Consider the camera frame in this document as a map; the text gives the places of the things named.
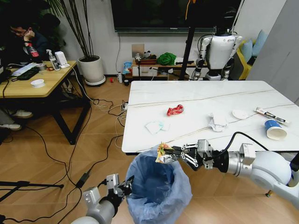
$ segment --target black jacket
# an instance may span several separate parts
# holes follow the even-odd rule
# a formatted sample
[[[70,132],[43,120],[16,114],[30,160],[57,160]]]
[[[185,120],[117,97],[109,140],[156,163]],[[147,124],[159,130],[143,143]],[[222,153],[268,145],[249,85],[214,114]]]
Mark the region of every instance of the black jacket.
[[[42,34],[34,30],[35,36],[31,39],[32,46],[38,51],[40,59],[48,61],[46,49],[49,47],[49,42]],[[26,47],[26,54],[24,51],[24,40],[21,37],[12,36],[6,45],[5,53],[3,54],[3,65],[6,66],[9,63],[20,63],[20,62],[31,62],[32,58],[30,55],[29,47]]]

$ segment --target tripod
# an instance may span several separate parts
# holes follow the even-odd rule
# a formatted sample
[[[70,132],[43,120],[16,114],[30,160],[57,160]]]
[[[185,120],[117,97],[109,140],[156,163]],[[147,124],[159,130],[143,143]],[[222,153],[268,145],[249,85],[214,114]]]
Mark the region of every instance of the tripod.
[[[5,198],[16,192],[18,189],[23,187],[56,187],[56,188],[63,188],[64,185],[55,185],[55,184],[38,184],[38,183],[30,183],[29,181],[18,181],[18,182],[6,182],[6,181],[0,181],[0,186],[6,186],[6,187],[14,187],[9,192],[7,192],[5,195],[0,197],[0,202],[2,202]]]

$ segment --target white wall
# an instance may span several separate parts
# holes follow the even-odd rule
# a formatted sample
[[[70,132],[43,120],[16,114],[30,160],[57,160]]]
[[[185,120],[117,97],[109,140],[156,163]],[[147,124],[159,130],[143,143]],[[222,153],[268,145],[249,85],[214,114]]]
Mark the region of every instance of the white wall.
[[[299,1],[287,0],[247,80],[263,80],[299,105]]]
[[[269,33],[286,0],[245,0],[235,31],[246,40],[256,39],[261,29]]]
[[[245,1],[235,31],[247,38],[256,37],[262,28],[266,31],[271,29],[285,0],[263,0],[262,2],[259,3],[259,0]],[[81,1],[77,1],[77,3],[78,8],[82,8],[79,6]],[[268,7],[271,8],[271,16],[269,16],[269,13],[264,14],[264,12],[268,12]],[[116,74],[115,61],[119,48],[119,39],[117,33],[114,32],[110,0],[104,0],[104,2],[89,0],[88,8],[94,53],[102,57],[105,74]],[[258,12],[259,19],[256,19],[254,25],[249,25],[254,21],[255,11]],[[65,18],[61,18],[60,30],[67,43],[63,48],[67,59],[77,60],[82,57],[82,51]],[[197,34],[197,38],[193,40],[190,59],[196,57],[196,44],[199,36],[201,35]],[[145,43],[145,50],[150,50],[157,56],[165,52],[171,52],[183,57],[187,34],[120,34],[120,37],[121,51],[117,64],[118,70],[122,69],[125,61],[131,61],[132,43]]]

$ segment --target sneaker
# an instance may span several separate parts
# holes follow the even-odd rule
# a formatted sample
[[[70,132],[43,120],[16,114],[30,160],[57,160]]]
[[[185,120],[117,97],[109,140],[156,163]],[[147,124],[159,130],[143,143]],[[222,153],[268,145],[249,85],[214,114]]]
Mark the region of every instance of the sneaker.
[[[22,129],[22,126],[19,124],[11,124],[11,125],[0,125],[0,128],[8,128],[12,131],[19,131]]]
[[[26,119],[26,118],[31,118],[33,116],[33,113],[24,110],[17,110],[15,113],[11,114],[11,116],[16,118]]]

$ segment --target cushion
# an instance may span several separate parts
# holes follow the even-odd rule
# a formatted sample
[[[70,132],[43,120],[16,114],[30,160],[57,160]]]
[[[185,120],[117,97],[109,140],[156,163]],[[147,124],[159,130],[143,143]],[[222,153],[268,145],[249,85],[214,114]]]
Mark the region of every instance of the cushion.
[[[240,48],[241,53],[244,56],[246,63],[249,61],[252,55],[252,40],[250,39],[246,43],[244,43]]]
[[[266,34],[263,30],[260,31],[260,33],[257,36],[256,43],[252,48],[252,56],[257,57],[260,53],[263,44],[266,42],[266,39],[268,37],[268,34]]]

